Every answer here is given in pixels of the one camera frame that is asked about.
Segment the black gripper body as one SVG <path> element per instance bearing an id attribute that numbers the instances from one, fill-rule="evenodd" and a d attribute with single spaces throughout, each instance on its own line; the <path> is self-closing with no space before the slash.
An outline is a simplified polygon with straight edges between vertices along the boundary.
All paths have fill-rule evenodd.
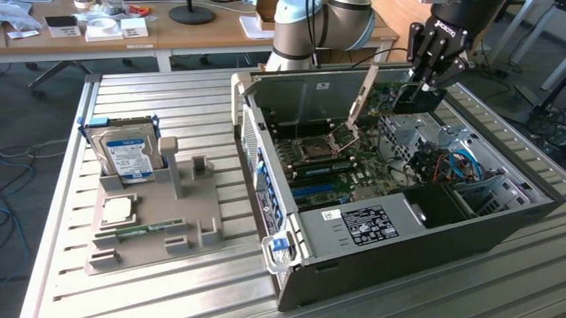
<path id="1" fill-rule="evenodd" d="M 504 3 L 504 0 L 471 0 L 433 4 L 432 28 L 445 40 L 447 56 L 459 56 L 475 48 Z"/>

